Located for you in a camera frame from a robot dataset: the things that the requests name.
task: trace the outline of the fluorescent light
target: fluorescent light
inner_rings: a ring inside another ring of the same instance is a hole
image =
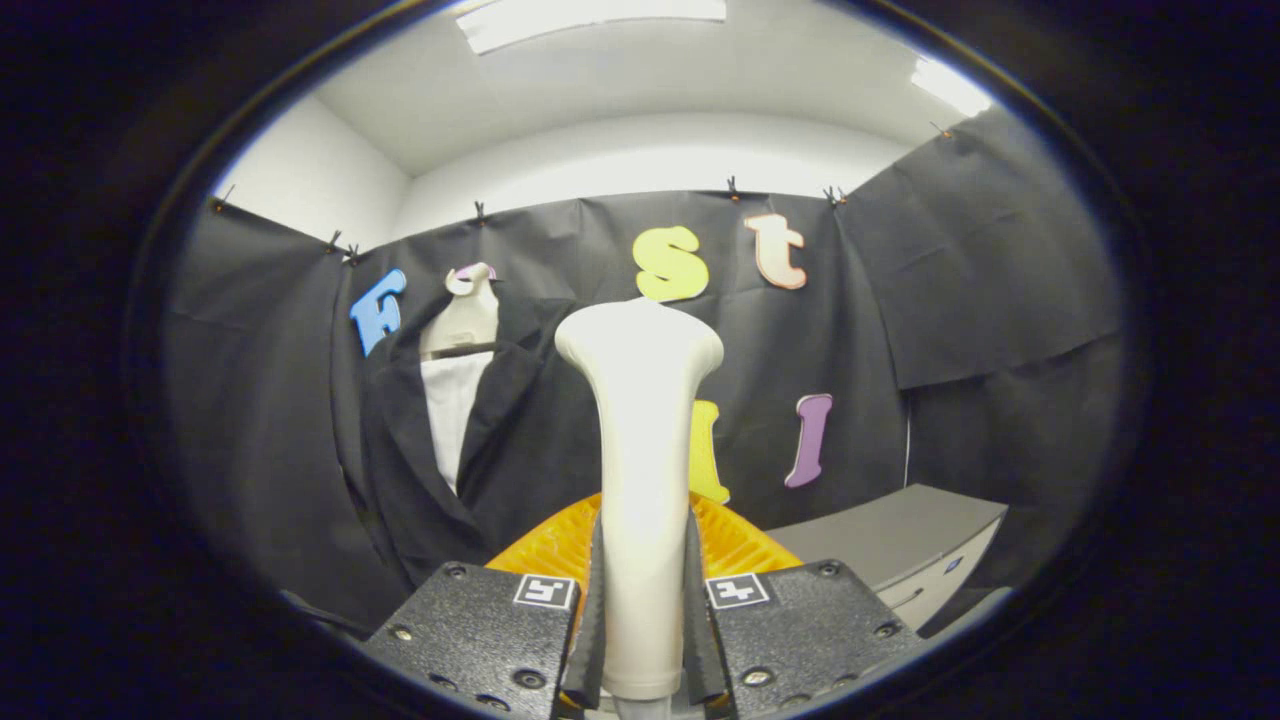
[[[497,0],[458,17],[471,50],[483,55],[512,42],[572,27],[636,19],[724,22],[728,0]]]
[[[915,61],[911,82],[970,118],[991,108],[991,97],[986,92],[951,68],[927,58]]]

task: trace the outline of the foam letter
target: foam letter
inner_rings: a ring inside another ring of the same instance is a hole
[[[407,284],[404,273],[392,270],[351,306],[366,357],[379,341],[399,329],[399,304],[392,293],[403,292]]]
[[[791,247],[804,247],[804,237],[787,228],[787,219],[774,213],[748,218],[744,224],[755,231],[755,266],[764,279],[787,290],[804,287],[808,275],[791,266]]]
[[[658,302],[694,297],[707,290],[710,273],[707,263],[694,252],[698,236],[689,228],[653,228],[644,231],[631,246],[631,256],[643,272],[636,273],[640,293]]]
[[[800,442],[796,446],[796,464],[785,483],[788,488],[810,483],[822,474],[818,455],[822,452],[822,430],[827,427],[831,405],[829,395],[806,395],[796,402],[796,415],[800,415]]]
[[[694,401],[692,437],[689,439],[689,489],[724,505],[728,488],[719,484],[716,471],[716,448],[712,443],[712,425],[719,418],[719,407],[710,400]]]

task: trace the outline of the white mannequin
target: white mannequin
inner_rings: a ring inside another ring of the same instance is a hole
[[[453,300],[419,336],[417,354],[424,361],[442,350],[492,343],[498,337],[498,297],[489,286],[489,265],[449,270],[444,287]]]
[[[449,270],[444,287],[453,300],[422,329],[417,354],[436,468],[456,493],[467,420],[480,378],[494,356],[498,299],[489,287],[489,266],[484,263]],[[442,352],[453,348],[461,348],[461,354]]]

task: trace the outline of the black cloth backdrop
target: black cloth backdrop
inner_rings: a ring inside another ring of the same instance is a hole
[[[1119,283],[1106,228],[1055,177],[1038,138],[995,109],[952,132],[835,209],[717,192],[571,200],[416,234],[358,263],[246,213],[210,213],[193,231],[198,261],[175,283],[169,328],[192,498],[228,547],[282,587],[376,623],[407,591],[372,550],[394,565],[371,477],[380,460],[365,457],[361,430],[378,363],[364,355],[352,304],[399,269],[397,332],[416,333],[445,299],[447,270],[477,260],[512,296],[627,300],[639,296],[635,237],[684,225],[700,241],[710,284],[671,306],[724,342],[724,363],[698,396],[719,407],[713,437],[728,507],[768,529],[906,480],[1006,502],[1009,523],[970,583],[1020,582],[1097,489],[1119,401]],[[774,287],[755,265],[744,219],[767,213],[805,238],[791,251],[808,273],[803,288]],[[785,488],[796,401],[823,392],[835,404],[822,475]],[[421,442],[430,447],[430,437]]]
[[[403,598],[334,448],[330,334],[346,273],[314,238],[232,206],[204,211],[175,278],[164,370],[179,489],[215,548],[376,626]]]

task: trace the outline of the black jacket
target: black jacket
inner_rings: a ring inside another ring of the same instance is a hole
[[[419,336],[442,296],[365,360],[361,430],[384,560],[412,591],[449,560],[485,562],[538,523],[600,489],[600,430],[590,384],[556,351],[577,305],[499,284],[498,337],[467,420],[458,493],[440,475],[419,369]]]

